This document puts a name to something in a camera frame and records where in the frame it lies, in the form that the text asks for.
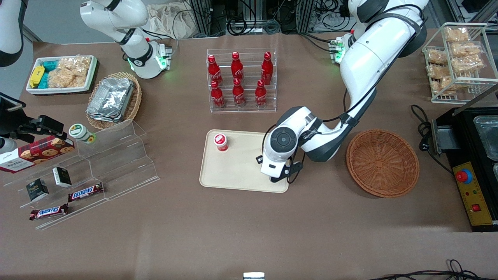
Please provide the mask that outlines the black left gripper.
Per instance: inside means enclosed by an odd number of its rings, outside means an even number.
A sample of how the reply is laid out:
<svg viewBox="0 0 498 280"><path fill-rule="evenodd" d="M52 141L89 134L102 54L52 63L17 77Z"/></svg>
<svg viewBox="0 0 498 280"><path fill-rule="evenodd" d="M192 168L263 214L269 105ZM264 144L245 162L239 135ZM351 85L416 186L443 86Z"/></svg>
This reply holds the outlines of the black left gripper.
<svg viewBox="0 0 498 280"><path fill-rule="evenodd" d="M263 163L263 156L260 155L256 157L256 161L259 164ZM270 177L270 181L272 183L279 182L283 179L286 179L287 183L293 183L295 179L297 179L297 176L299 175L300 171L303 169L303 163L302 162L296 162L296 163L291 163L290 166L284 165L284 168L281 172L281 175L279 177Z"/></svg>

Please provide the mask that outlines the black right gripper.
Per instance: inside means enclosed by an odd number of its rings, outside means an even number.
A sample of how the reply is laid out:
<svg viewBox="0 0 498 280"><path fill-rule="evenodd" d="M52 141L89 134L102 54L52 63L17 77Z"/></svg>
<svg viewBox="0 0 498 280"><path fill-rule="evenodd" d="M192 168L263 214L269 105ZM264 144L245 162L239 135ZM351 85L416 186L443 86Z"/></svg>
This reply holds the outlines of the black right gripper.
<svg viewBox="0 0 498 280"><path fill-rule="evenodd" d="M0 136L33 143L35 136L31 134L39 134L36 127L32 126L33 120L35 119L28 117L23 111L2 111L0 113ZM25 132L18 133L20 127L24 127ZM39 129L56 135L64 134L64 124L47 115L39 116Z"/></svg>

